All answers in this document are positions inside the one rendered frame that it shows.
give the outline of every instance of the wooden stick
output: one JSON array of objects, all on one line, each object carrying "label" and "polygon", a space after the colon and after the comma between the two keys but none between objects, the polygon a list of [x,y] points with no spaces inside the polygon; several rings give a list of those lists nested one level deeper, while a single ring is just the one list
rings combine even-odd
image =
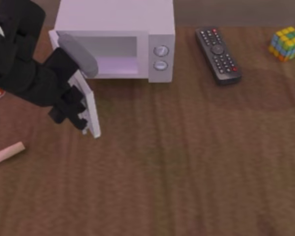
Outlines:
[{"label": "wooden stick", "polygon": [[22,142],[18,142],[12,146],[9,146],[0,151],[0,162],[22,152],[25,150],[25,147]]}]

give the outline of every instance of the orange square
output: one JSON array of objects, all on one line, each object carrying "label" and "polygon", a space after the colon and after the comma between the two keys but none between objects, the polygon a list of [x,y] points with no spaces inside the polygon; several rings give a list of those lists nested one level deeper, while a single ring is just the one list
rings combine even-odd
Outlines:
[{"label": "orange square", "polygon": [[279,55],[279,60],[284,61],[284,57],[282,55]]}]

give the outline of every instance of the microwave door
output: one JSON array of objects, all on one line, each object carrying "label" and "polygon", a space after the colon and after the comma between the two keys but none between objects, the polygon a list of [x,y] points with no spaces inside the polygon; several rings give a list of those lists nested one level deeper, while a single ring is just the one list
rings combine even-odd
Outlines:
[{"label": "microwave door", "polygon": [[[52,30],[49,32],[51,44],[53,49],[59,47],[58,34]],[[82,103],[86,107],[86,110],[79,114],[80,118],[84,118],[88,121],[87,127],[82,131],[83,134],[87,134],[89,130],[94,138],[98,138],[101,135],[97,108],[95,103],[94,92],[90,89],[81,71],[78,70],[69,80],[71,86],[76,86],[84,95]]]}]

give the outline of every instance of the puzzle cube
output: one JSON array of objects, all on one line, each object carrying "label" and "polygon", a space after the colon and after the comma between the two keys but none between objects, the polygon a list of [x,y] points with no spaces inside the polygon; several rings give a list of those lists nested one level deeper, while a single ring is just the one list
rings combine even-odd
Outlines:
[{"label": "puzzle cube", "polygon": [[295,58],[295,29],[288,27],[276,32],[272,37],[269,51],[280,61]]}]

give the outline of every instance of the white microwave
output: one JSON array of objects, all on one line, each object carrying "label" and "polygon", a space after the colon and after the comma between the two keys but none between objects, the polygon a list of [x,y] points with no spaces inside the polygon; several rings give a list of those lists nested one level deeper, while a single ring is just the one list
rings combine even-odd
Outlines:
[{"label": "white microwave", "polygon": [[61,0],[50,38],[69,34],[97,60],[87,79],[173,79],[173,0]]}]

